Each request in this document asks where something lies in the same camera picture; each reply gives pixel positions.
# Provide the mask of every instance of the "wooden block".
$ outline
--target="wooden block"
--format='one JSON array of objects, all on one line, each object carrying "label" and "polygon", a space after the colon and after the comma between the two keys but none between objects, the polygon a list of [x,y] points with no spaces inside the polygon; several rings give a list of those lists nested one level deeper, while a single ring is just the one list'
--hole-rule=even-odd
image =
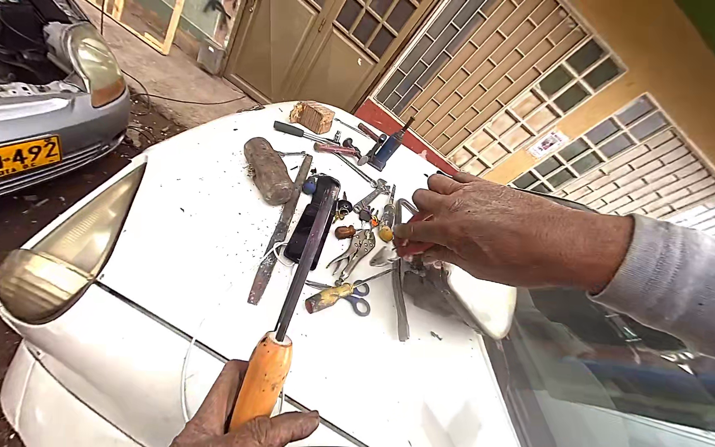
[{"label": "wooden block", "polygon": [[314,101],[299,101],[288,121],[299,123],[315,134],[324,134],[333,126],[335,112]]}]

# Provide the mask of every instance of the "yellow wall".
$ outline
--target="yellow wall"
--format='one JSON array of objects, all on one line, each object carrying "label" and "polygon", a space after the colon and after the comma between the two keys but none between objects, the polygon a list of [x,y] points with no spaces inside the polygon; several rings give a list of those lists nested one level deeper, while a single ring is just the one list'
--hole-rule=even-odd
[{"label": "yellow wall", "polygon": [[[628,71],[556,128],[578,137],[649,92],[715,169],[715,56],[673,0],[570,0],[570,5]],[[486,177],[507,183],[535,163],[521,150]]]}]

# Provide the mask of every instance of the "red handle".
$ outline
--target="red handle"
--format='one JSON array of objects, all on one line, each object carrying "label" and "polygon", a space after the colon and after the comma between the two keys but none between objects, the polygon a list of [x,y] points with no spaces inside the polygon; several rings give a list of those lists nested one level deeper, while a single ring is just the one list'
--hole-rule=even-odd
[{"label": "red handle", "polygon": [[373,133],[373,132],[371,131],[371,129],[369,129],[369,127],[366,127],[365,124],[360,123],[360,124],[357,125],[357,127],[358,127],[360,130],[362,130],[366,135],[369,136],[369,138],[371,138],[371,139],[374,140],[375,142],[380,141],[380,137],[377,136],[377,134]]},{"label": "red handle", "polygon": [[343,154],[351,157],[358,157],[358,152],[355,148],[335,146],[333,144],[313,143],[313,150],[316,152],[327,152],[329,154]]}]

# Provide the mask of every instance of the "license plate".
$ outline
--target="license plate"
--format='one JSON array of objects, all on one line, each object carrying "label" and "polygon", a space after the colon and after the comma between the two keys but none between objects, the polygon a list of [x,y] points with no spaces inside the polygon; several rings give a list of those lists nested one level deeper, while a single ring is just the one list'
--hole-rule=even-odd
[{"label": "license plate", "polygon": [[62,159],[60,137],[52,135],[0,146],[0,178]]}]

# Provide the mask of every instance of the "gray sleeve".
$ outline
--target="gray sleeve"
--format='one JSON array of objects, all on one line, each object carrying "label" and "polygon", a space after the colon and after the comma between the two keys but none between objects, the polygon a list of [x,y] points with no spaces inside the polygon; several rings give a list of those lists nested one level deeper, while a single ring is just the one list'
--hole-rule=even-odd
[{"label": "gray sleeve", "polygon": [[633,215],[628,253],[592,300],[715,357],[715,239]]}]

